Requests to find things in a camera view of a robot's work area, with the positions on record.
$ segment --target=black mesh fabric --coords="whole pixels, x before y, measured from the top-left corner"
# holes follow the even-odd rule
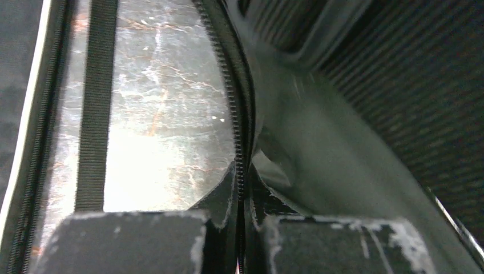
[[[377,1],[322,70],[484,244],[484,2]]]

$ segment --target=black fabric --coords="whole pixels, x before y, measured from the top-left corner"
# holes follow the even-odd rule
[[[9,182],[42,1],[0,1],[0,204]]]
[[[76,211],[103,211],[117,12],[117,0],[92,1]]]
[[[390,1],[322,69],[484,244],[484,7]]]

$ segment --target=black bag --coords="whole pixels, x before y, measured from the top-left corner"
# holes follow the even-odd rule
[[[481,3],[193,0],[235,159],[188,211],[105,213],[118,1],[92,0],[76,213],[32,267],[75,1],[20,2],[0,3],[0,273],[482,273]]]

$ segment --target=marble surface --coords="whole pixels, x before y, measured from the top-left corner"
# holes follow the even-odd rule
[[[80,0],[33,261],[74,210],[89,2]],[[105,211],[189,208],[233,160],[217,60],[190,0],[120,2]]]

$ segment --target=zipper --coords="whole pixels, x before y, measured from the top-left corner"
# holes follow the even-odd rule
[[[231,28],[223,0],[193,0],[193,3],[212,42],[227,92],[236,154],[237,263],[239,273],[242,274],[245,255],[245,176],[251,162],[255,126],[252,79],[236,32]]]
[[[47,27],[53,27],[55,31],[51,39],[52,44],[45,47],[48,51],[44,53],[44,55],[48,54],[45,78],[39,77],[40,80],[44,79],[45,86],[42,90],[35,145],[31,154],[25,194],[7,265],[8,274],[26,274],[29,271],[37,220],[41,210],[42,192],[49,163],[49,151],[57,113],[59,88],[62,83],[65,56],[68,48],[67,42],[70,35],[73,5],[73,1],[61,0],[54,1],[51,6],[49,17],[56,16],[56,19],[55,22],[48,23]]]

